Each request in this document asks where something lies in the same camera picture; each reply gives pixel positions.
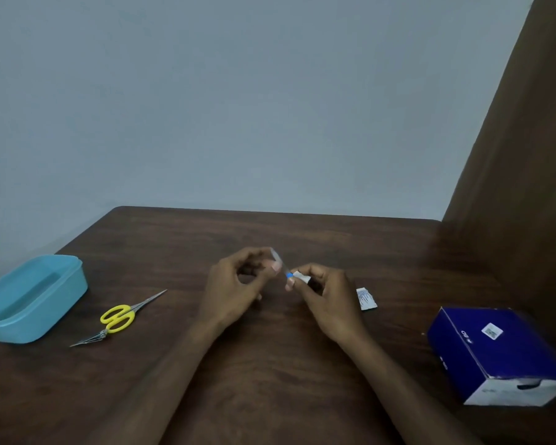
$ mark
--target wooden table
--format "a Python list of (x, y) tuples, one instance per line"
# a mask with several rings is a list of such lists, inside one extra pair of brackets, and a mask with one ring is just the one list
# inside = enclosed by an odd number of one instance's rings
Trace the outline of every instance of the wooden table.
[[(546, 408), (460, 405), (426, 336), (441, 305), (511, 306), (486, 268), (430, 220), (121, 207), (61, 250), (89, 291), (35, 343), (0, 343), (0, 444), (77, 443), (192, 321), (208, 268), (243, 246), (274, 246), (290, 266), (348, 269), (379, 308), (372, 335), (489, 444), (556, 444)], [(164, 444), (399, 444), (377, 397), (296, 294), (272, 283), (213, 345)], [(99, 316), (169, 289), (123, 333)]]

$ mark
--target blue plastic container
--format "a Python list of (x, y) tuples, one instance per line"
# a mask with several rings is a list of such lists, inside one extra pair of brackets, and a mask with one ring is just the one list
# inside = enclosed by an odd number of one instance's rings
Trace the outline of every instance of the blue plastic container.
[(0, 342), (26, 344), (43, 336), (86, 292), (82, 261), (48, 254), (0, 278)]

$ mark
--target yellow-handled scissors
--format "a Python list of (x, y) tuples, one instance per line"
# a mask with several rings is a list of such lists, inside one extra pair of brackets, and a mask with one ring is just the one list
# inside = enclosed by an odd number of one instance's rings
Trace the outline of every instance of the yellow-handled scissors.
[(120, 304), (118, 306), (112, 307), (111, 309), (109, 309), (109, 311), (107, 311), (101, 316), (101, 323), (107, 325), (103, 331), (100, 331), (97, 335), (89, 337), (88, 339), (77, 342), (76, 344), (71, 345), (71, 347), (76, 345), (92, 344), (93, 342), (102, 341), (108, 334), (113, 334), (126, 329), (128, 326), (132, 324), (134, 318), (136, 317), (136, 312), (138, 312), (138, 310), (140, 310), (141, 307), (150, 303), (154, 299), (160, 297), (165, 292), (167, 292), (167, 289), (133, 306), (129, 306), (128, 304)]

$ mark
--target yellow scissors handle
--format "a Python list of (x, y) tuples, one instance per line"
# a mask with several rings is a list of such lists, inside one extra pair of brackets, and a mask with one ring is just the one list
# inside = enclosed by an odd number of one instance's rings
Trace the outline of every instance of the yellow scissors handle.
[[(107, 325), (108, 333), (116, 333), (123, 329), (126, 329), (134, 321), (136, 314), (132, 310), (131, 306), (127, 304), (120, 304), (119, 306), (112, 307), (101, 316), (101, 323)], [(116, 325), (123, 323), (121, 326), (114, 328)]]

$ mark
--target blue cardboard box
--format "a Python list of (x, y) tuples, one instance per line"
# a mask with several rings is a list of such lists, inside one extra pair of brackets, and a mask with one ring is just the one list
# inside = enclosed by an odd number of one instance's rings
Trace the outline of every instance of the blue cardboard box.
[(556, 397), (556, 352), (510, 309), (442, 307), (428, 340), (464, 404), (543, 406)]

